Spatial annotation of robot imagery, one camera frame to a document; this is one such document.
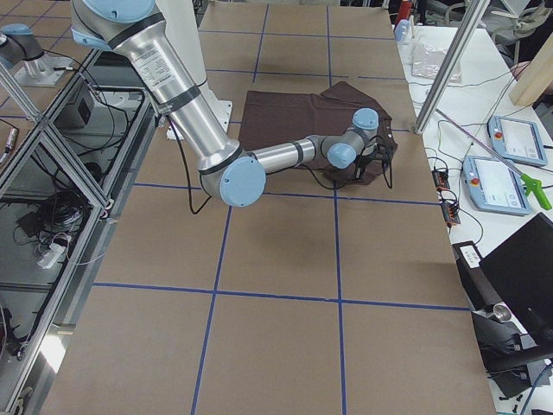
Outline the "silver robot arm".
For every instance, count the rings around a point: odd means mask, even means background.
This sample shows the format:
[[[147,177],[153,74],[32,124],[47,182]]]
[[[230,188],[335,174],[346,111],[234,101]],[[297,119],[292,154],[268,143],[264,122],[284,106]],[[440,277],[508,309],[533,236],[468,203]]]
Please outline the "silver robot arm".
[[[370,108],[357,110],[339,136],[310,135],[247,151],[227,136],[168,38],[167,8],[154,1],[73,1],[71,7],[73,39],[129,60],[157,111],[196,152],[203,190],[231,207],[256,202],[268,174],[317,159],[347,169],[377,153],[378,114]]]
[[[8,70],[22,63],[15,72],[22,86],[54,87],[73,59],[48,54],[35,38],[29,26],[11,23],[1,27],[1,65]]]

